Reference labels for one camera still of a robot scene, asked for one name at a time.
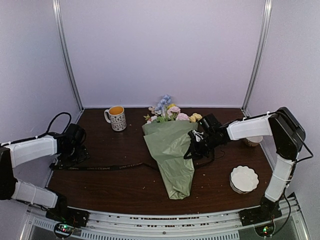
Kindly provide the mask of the pale yellow flower stem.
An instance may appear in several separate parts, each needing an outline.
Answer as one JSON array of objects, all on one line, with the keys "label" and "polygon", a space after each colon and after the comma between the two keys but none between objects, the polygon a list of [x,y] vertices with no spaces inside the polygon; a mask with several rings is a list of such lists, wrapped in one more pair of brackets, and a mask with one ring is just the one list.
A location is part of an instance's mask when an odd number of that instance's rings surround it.
[{"label": "pale yellow flower stem", "polygon": [[198,121],[200,121],[203,118],[203,116],[199,113],[193,113],[190,117],[189,117],[189,121],[191,123],[196,123]]}]

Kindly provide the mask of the wrapping paper sheet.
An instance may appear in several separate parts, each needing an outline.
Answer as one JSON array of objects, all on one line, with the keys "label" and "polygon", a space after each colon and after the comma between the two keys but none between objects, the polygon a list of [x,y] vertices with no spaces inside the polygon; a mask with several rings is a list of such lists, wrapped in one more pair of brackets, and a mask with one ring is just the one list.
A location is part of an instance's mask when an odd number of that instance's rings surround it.
[{"label": "wrapping paper sheet", "polygon": [[194,176],[192,159],[184,159],[191,138],[189,131],[198,124],[188,120],[148,123],[142,126],[144,140],[159,168],[167,195],[171,200],[190,196]]}]

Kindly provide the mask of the pink rose flower stem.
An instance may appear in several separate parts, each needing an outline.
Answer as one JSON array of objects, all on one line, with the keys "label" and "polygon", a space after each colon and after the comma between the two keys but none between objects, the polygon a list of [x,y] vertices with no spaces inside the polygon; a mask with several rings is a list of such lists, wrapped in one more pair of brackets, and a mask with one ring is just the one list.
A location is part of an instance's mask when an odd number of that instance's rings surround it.
[{"label": "pink rose flower stem", "polygon": [[176,105],[169,105],[166,113],[171,121],[189,121],[189,116],[181,112],[181,109]]}]

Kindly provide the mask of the blue flower stem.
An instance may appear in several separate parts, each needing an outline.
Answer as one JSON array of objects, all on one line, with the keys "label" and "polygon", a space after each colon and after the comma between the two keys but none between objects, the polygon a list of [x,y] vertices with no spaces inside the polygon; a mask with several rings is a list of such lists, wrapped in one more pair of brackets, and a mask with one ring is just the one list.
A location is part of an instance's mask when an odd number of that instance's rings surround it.
[{"label": "blue flower stem", "polygon": [[148,108],[148,110],[151,112],[151,114],[158,116],[158,117],[168,117],[168,107],[171,104],[172,99],[171,96],[168,94],[165,94],[162,96],[162,98],[159,100],[156,106],[151,106]]}]

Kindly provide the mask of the peach flower stem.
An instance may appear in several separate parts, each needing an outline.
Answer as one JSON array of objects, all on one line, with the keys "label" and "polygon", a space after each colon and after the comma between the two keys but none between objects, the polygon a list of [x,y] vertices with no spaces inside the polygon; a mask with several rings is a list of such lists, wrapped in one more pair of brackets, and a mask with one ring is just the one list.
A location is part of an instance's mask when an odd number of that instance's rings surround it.
[{"label": "peach flower stem", "polygon": [[149,114],[144,115],[143,117],[144,117],[144,119],[145,119],[145,121],[146,121],[146,124],[151,124],[153,121],[156,121],[157,118],[158,118],[157,115],[152,115],[152,116],[150,116]]}]

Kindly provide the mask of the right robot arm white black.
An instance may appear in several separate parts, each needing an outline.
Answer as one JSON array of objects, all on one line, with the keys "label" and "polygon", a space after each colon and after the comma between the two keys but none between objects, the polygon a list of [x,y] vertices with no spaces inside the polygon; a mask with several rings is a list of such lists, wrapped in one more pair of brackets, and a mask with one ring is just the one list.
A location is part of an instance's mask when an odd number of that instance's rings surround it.
[{"label": "right robot arm white black", "polygon": [[256,210],[259,220],[268,220],[275,212],[276,205],[285,193],[285,187],[292,179],[299,154],[305,144],[306,132],[292,112],[285,106],[274,112],[238,118],[222,124],[213,114],[199,121],[203,133],[188,132],[190,145],[184,159],[208,157],[215,148],[231,141],[245,138],[272,136],[276,149],[276,164],[269,185]]}]

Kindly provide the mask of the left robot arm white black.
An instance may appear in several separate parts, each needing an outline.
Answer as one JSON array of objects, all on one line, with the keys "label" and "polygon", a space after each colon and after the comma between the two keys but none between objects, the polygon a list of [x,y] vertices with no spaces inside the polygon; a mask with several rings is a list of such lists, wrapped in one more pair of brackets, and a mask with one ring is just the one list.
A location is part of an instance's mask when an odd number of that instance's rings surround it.
[{"label": "left robot arm white black", "polygon": [[84,128],[68,121],[62,132],[51,130],[54,121],[63,116],[60,112],[49,122],[45,132],[32,137],[3,142],[0,145],[0,199],[16,200],[38,205],[52,211],[61,222],[72,218],[66,197],[45,187],[18,179],[14,170],[32,162],[56,158],[62,169],[86,160],[89,154],[85,147],[87,133]]}]

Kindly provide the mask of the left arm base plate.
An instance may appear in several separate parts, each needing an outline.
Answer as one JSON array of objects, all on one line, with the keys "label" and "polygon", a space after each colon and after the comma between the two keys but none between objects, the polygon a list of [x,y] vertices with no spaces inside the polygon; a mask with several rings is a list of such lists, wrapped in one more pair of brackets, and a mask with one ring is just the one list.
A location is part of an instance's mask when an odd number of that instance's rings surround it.
[{"label": "left arm base plate", "polygon": [[80,228],[87,226],[89,220],[89,212],[70,207],[63,209],[62,211],[58,211],[56,208],[49,208],[46,211],[45,217],[56,222]]}]

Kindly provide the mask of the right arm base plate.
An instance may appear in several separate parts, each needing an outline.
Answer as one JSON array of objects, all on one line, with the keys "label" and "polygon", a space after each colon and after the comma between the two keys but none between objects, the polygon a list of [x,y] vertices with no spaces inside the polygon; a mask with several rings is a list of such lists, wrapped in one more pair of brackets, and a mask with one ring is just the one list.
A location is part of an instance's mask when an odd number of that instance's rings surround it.
[{"label": "right arm base plate", "polygon": [[263,212],[260,206],[243,209],[238,214],[243,227],[270,222],[282,216],[282,212],[279,209],[273,210],[271,213],[269,213]]}]

